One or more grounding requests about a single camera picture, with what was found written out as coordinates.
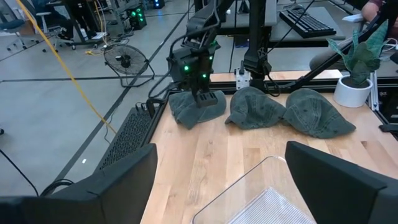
person's arm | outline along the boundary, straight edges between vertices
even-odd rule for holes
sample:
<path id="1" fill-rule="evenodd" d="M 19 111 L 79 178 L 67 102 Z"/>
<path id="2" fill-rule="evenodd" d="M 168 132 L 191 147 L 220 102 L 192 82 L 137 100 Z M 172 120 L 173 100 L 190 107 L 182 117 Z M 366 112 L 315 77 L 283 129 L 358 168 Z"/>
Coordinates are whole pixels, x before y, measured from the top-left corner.
<path id="1" fill-rule="evenodd" d="M 379 1 L 369 1 L 362 8 L 362 16 L 366 21 L 370 22 L 377 16 L 377 12 L 379 11 L 378 2 Z"/>

crumpled cap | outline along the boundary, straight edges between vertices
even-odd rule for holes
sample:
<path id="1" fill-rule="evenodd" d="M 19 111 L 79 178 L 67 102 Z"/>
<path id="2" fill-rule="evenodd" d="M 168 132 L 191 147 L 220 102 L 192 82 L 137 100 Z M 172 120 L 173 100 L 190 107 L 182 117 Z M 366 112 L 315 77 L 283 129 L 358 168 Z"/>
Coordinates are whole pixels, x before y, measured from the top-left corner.
<path id="1" fill-rule="evenodd" d="M 329 139 L 352 133 L 356 127 L 315 90 L 302 88 L 287 97 L 283 119 L 301 133 Z"/>
<path id="2" fill-rule="evenodd" d="M 261 90 L 245 87 L 231 99 L 231 114 L 225 124 L 235 123 L 241 129 L 268 128 L 282 119 L 286 108 Z"/>
<path id="3" fill-rule="evenodd" d="M 215 91 L 218 102 L 215 105 L 198 108 L 191 92 L 174 93 L 169 96 L 169 105 L 177 123 L 192 129 L 197 123 L 215 119 L 224 114 L 226 99 L 222 91 Z"/>

person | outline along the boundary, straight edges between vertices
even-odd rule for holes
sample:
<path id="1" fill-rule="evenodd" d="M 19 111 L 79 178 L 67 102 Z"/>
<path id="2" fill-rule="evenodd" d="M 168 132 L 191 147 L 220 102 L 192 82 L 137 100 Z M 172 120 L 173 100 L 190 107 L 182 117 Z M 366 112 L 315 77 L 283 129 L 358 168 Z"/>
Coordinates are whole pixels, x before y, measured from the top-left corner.
<path id="1" fill-rule="evenodd" d="M 381 7 L 382 1 L 383 0 L 370 0 L 368 1 L 368 3 L 365 4 L 365 6 L 362 8 L 362 16 L 364 17 L 364 19 L 366 19 L 366 21 L 370 22 L 377 16 L 377 12 Z M 390 31 L 389 37 L 398 40 L 398 18 L 393 28 Z M 340 42 L 340 47 L 344 47 L 347 44 L 349 44 L 349 41 L 342 41 Z M 325 62 L 328 58 L 330 58 L 334 54 L 335 51 L 333 51 L 331 48 L 328 48 L 323 53 L 316 55 L 314 58 L 312 58 L 310 62 L 311 70 L 317 68 L 319 65 L 321 65 L 323 62 Z M 346 69 L 343 59 L 337 61 L 334 65 L 329 67 L 329 69 L 338 69 L 338 70 Z"/>
<path id="2" fill-rule="evenodd" d="M 52 24 L 60 26 L 61 31 L 58 33 L 58 37 L 65 40 L 71 40 L 73 38 L 73 24 L 71 20 L 61 15 L 57 10 L 54 9 L 54 7 L 48 6 L 47 4 L 49 2 L 50 0 L 32 0 L 32 4 L 36 10 L 36 13 L 51 12 L 51 14 L 44 17 L 47 27 L 51 26 Z M 37 24 L 42 26 L 41 18 L 38 16 L 35 18 Z"/>

white plant pot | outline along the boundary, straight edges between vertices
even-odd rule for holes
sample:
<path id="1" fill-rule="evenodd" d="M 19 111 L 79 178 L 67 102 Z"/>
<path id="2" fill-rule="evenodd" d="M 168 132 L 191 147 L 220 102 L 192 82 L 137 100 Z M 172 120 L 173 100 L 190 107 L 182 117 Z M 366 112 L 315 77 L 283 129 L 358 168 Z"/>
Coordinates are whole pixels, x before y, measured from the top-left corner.
<path id="1" fill-rule="evenodd" d="M 341 106 L 349 108 L 358 108 L 365 104 L 365 101 L 371 92 L 371 88 L 373 87 L 373 83 L 371 80 L 367 79 L 369 83 L 368 87 L 353 88 L 345 85 L 342 82 L 342 79 L 347 77 L 349 77 L 349 75 L 339 78 L 335 89 L 335 94 L 333 95 L 333 99 L 336 103 L 340 104 Z"/>

potted plant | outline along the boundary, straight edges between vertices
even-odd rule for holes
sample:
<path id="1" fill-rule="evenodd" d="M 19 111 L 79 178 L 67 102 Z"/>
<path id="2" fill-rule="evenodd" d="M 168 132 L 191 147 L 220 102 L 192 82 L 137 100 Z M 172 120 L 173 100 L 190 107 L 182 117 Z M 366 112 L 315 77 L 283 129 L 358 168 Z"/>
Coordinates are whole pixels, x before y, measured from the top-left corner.
<path id="1" fill-rule="evenodd" d="M 372 72 L 380 67 L 380 53 L 387 34 L 385 21 L 367 41 L 358 43 L 359 32 L 354 31 L 353 45 L 348 54 L 343 54 L 334 40 L 327 39 L 329 46 L 343 57 L 349 75 L 342 76 L 337 83 L 333 99 L 341 106 L 357 108 L 365 104 L 373 86 L 369 79 Z"/>

